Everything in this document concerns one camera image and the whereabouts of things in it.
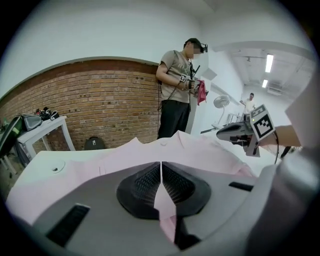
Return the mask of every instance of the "ceiling light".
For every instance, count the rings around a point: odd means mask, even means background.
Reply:
[[[262,87],[263,87],[263,88],[266,88],[267,83],[268,83],[268,80],[264,79],[264,80],[263,80],[263,83],[262,83]]]
[[[274,61],[274,56],[268,54],[266,56],[266,65],[265,65],[265,72],[270,73],[272,62]]]

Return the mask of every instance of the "black cable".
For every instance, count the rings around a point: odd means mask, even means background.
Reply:
[[[181,81],[179,81],[178,85],[173,89],[173,91],[172,91],[171,94],[169,95],[168,99],[166,99],[166,102],[164,103],[164,105],[162,105],[162,102],[161,102],[161,106],[159,106],[158,111],[159,111],[160,109],[162,109],[162,108],[166,105],[166,103],[168,102],[168,100],[170,100],[170,99],[172,98],[172,96],[174,95],[177,87],[178,87],[180,84],[181,84]]]
[[[158,123],[157,123],[157,130],[159,132],[159,115],[160,115],[160,84],[158,83]]]
[[[190,91],[189,91],[189,112],[191,112],[191,97],[190,97]]]
[[[276,131],[273,132],[273,135],[276,140],[276,156],[275,156],[275,161],[274,161],[274,164],[276,164],[277,160],[278,160],[278,154],[279,154],[279,139],[278,139],[278,134]]]

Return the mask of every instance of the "black bag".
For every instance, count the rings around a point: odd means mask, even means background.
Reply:
[[[90,137],[84,144],[84,150],[104,150],[106,149],[105,143],[101,138]]]
[[[22,129],[26,132],[29,132],[38,126],[40,126],[43,122],[41,116],[37,114],[22,114]]]
[[[46,106],[43,108],[43,110],[39,112],[39,116],[43,121],[49,120],[51,115],[52,115],[51,110],[48,109]]]

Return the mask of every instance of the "brick wall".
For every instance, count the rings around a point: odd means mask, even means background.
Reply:
[[[0,101],[0,117],[33,113],[47,106],[66,115],[76,150],[91,136],[114,148],[137,137],[156,140],[159,90],[157,67],[125,60],[90,60],[41,73],[14,88]],[[59,128],[48,141],[53,150],[69,150]],[[42,143],[36,151],[45,150]]]

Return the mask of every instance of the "gray t-shirt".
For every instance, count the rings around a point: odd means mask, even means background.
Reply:
[[[190,62],[182,55],[181,52],[170,50],[163,55],[161,62],[163,62],[168,68],[168,75],[173,76],[178,80],[180,80],[182,74],[190,78]],[[175,86],[162,82],[161,100],[167,100],[175,88]],[[170,100],[189,103],[189,92],[176,88],[173,95],[170,97]]]

